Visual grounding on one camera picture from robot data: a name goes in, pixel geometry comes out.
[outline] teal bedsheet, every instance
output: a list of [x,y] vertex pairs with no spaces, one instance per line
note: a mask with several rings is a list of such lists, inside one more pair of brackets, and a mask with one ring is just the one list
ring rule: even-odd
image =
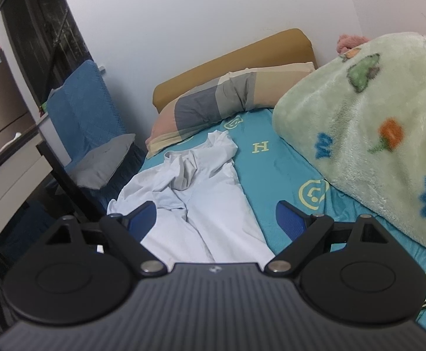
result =
[[[162,163],[167,150],[189,149],[203,143],[209,132],[229,130],[239,147],[234,157],[239,181],[267,244],[275,254],[291,243],[275,219],[276,203],[286,200],[307,214],[325,213],[341,222],[354,221],[363,213],[374,215],[426,272],[426,248],[330,186],[313,166],[273,131],[271,113],[271,110],[261,109],[224,120],[146,160],[141,170]],[[418,322],[426,328],[426,310],[421,312]]]

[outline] dark window glass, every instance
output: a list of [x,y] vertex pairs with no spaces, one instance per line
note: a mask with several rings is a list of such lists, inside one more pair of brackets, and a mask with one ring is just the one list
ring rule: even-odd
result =
[[21,71],[40,106],[91,59],[66,0],[5,0],[6,30]]

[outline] pink object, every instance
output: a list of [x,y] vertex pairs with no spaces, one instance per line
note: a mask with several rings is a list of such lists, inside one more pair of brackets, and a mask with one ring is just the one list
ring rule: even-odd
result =
[[359,35],[342,34],[336,43],[336,52],[338,54],[346,53],[348,50],[369,42],[368,37],[360,37]]

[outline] striped pillowcase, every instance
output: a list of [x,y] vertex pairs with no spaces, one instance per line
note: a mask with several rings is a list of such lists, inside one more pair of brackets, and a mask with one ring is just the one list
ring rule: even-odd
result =
[[245,69],[195,87],[174,99],[159,114],[146,141],[147,158],[238,112],[273,108],[314,64]]

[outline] bed headboard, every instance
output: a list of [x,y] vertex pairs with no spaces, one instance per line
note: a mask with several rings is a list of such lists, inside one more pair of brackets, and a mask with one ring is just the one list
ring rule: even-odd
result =
[[301,30],[285,30],[159,84],[154,89],[153,105],[161,112],[183,93],[229,71],[304,62],[314,62],[317,68],[312,44]]

